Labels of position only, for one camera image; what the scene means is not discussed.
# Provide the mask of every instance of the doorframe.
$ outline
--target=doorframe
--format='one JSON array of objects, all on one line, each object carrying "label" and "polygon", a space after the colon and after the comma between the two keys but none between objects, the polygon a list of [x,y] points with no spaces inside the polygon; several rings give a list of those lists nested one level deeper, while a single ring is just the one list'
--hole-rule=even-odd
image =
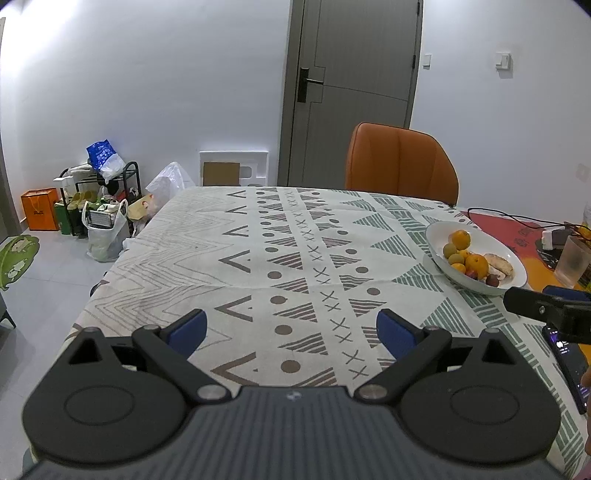
[{"label": "doorframe", "polygon": [[[281,111],[281,133],[279,139],[279,165],[277,185],[287,187],[290,176],[291,137],[293,134],[294,113],[296,111],[297,77],[300,61],[301,34],[304,24],[304,6],[306,0],[292,0],[290,29],[287,40],[287,58],[285,61],[285,83],[283,88],[283,108]],[[421,53],[421,33],[423,27],[423,0],[417,0],[417,33],[414,42],[415,64],[411,75],[410,90],[404,128],[410,127],[413,114],[414,96],[417,90],[418,68]]]},{"label": "doorframe", "polygon": [[[0,52],[5,23],[6,17],[0,18]],[[17,211],[14,208],[12,193],[8,184],[8,175],[6,172],[6,165],[4,164],[4,151],[2,149],[2,138],[0,138],[0,215],[2,215],[2,220],[4,221],[8,236],[20,235],[22,233],[21,222],[18,220]]]}]

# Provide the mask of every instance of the green mat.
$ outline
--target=green mat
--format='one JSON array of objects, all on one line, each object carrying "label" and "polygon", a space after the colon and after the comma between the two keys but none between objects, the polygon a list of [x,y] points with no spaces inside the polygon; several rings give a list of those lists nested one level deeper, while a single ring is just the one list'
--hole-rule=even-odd
[{"label": "green mat", "polygon": [[39,251],[39,239],[31,235],[19,235],[10,240],[0,251],[0,288],[8,290],[8,284],[16,282],[33,263]]}]

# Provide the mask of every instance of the white plastic bag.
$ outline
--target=white plastic bag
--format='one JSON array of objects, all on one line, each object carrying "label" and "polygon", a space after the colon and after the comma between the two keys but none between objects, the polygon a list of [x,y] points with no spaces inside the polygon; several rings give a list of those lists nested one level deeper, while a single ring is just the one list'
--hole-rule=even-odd
[{"label": "white plastic bag", "polygon": [[152,200],[148,206],[148,217],[152,218],[171,198],[184,189],[194,186],[194,181],[178,162],[173,161],[166,165],[146,187],[146,190],[152,194]]},{"label": "white plastic bag", "polygon": [[113,228],[97,228],[86,220],[86,206],[82,209],[82,223],[88,228],[88,256],[97,262],[112,262],[117,260],[123,250],[123,240],[129,237],[127,224],[127,200],[121,201],[115,217]]}]

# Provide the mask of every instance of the phone screen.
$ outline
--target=phone screen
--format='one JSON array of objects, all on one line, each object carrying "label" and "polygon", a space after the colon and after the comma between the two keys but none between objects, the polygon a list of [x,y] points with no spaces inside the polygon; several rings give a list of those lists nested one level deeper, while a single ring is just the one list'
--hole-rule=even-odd
[{"label": "phone screen", "polygon": [[569,388],[577,406],[582,404],[583,411],[587,410],[587,398],[589,396],[589,389],[581,386],[581,377],[587,371],[589,364],[587,358],[576,343],[565,342],[558,339],[558,330],[545,326],[545,337],[551,343],[552,351],[558,360],[563,374],[567,377]]}]

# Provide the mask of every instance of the blue plastic bag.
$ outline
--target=blue plastic bag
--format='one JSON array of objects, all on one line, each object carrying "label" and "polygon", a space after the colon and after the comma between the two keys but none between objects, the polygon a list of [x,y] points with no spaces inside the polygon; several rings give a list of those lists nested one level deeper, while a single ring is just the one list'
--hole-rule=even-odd
[{"label": "blue plastic bag", "polygon": [[111,147],[108,140],[97,142],[86,148],[90,165],[105,179],[106,183],[113,177],[119,175],[125,169],[125,162],[117,154],[115,149]]}]

